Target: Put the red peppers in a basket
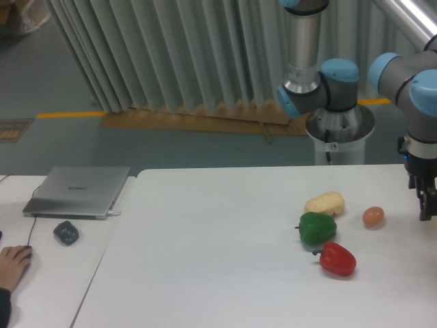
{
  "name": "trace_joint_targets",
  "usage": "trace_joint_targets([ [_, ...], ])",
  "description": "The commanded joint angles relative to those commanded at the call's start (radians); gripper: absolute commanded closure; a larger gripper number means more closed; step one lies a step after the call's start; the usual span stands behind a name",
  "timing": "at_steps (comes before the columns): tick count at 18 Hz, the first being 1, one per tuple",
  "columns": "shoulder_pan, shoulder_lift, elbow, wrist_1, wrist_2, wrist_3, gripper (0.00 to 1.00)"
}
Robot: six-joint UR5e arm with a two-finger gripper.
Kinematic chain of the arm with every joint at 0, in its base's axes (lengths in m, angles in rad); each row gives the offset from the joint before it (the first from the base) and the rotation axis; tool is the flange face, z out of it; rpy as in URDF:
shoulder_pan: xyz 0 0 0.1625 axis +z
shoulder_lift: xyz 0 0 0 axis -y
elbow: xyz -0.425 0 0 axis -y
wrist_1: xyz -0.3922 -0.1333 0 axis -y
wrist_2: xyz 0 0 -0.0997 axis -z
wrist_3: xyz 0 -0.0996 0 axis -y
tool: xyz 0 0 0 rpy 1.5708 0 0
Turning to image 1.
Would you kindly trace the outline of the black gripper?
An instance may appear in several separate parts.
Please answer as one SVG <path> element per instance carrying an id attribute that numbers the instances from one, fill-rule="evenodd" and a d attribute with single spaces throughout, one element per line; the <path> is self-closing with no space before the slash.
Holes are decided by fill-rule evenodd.
<path id="1" fill-rule="evenodd" d="M 419 220 L 436 216 L 436 159 L 422 159 L 407 153 L 404 167 L 408 172 L 408 188 L 416 189 L 419 199 Z"/>

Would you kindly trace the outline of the dark sleeve forearm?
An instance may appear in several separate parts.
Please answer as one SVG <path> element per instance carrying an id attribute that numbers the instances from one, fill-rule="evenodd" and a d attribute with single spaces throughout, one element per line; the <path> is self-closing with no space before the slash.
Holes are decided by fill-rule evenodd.
<path id="1" fill-rule="evenodd" d="M 0 290 L 0 328 L 8 327 L 11 311 L 11 292 L 2 288 Z"/>

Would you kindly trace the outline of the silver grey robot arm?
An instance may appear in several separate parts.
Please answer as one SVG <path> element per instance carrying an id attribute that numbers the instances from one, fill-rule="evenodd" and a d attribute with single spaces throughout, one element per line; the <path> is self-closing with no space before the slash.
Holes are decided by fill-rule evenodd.
<path id="1" fill-rule="evenodd" d="M 277 97 L 291 118 L 307 117 L 305 128 L 315 143 L 317 164 L 361 164 L 364 143 L 375 119 L 358 104 L 358 67 L 347 59 L 316 64 L 320 22 L 327 1 L 282 1 L 291 17 L 289 68 Z M 373 88 L 408 119 L 397 140 L 408 186 L 416 191 L 419 218 L 436 215 L 436 11 L 422 1 L 377 1 L 377 7 L 413 43 L 417 53 L 377 57 L 368 71 Z"/>

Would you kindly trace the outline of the person's hand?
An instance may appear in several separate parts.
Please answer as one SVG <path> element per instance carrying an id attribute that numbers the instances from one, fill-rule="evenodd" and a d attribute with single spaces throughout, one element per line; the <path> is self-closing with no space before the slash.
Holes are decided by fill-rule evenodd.
<path id="1" fill-rule="evenodd" d="M 9 246 L 1 250 L 1 288 L 13 293 L 23 274 L 31 264 L 31 258 L 21 260 L 24 246 Z"/>

